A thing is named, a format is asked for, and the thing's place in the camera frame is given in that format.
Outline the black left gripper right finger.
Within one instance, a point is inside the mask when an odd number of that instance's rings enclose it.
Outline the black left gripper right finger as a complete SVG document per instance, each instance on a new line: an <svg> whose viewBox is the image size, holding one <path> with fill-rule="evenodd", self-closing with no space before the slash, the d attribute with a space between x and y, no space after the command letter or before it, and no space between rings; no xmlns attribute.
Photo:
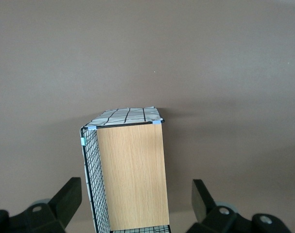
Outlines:
<svg viewBox="0 0 295 233"><path fill-rule="evenodd" d="M290 233L279 218L269 214L255 214L251 220L230 207L217 205L204 182L192 181L191 203L197 219L189 233Z"/></svg>

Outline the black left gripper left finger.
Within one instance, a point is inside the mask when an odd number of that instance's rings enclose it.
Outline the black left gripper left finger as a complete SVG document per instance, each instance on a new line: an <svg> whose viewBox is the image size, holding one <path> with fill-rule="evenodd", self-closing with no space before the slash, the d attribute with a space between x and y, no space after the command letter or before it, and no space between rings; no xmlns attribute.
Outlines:
<svg viewBox="0 0 295 233"><path fill-rule="evenodd" d="M0 233L64 233L82 202L80 177L72 177L48 203L37 203L16 216L0 210Z"/></svg>

